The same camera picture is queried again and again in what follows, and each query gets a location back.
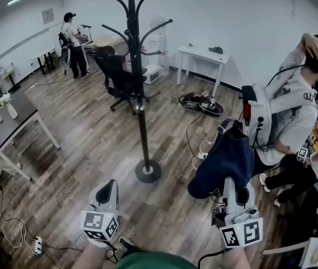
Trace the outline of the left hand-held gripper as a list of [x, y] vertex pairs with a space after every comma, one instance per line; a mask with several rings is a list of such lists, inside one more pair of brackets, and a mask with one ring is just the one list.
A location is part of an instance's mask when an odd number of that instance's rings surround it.
[[115, 179], [97, 185], [88, 197], [88, 203], [81, 211], [80, 228], [90, 239], [109, 242], [118, 229], [119, 189]]

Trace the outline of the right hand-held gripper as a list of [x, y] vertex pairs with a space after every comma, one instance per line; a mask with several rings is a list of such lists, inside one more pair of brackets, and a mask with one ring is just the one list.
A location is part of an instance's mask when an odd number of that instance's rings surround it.
[[244, 248], [262, 241], [263, 218], [255, 204], [253, 186], [244, 189], [246, 202], [238, 200], [235, 182], [225, 179], [222, 207], [212, 211], [212, 225], [219, 229], [227, 248]]

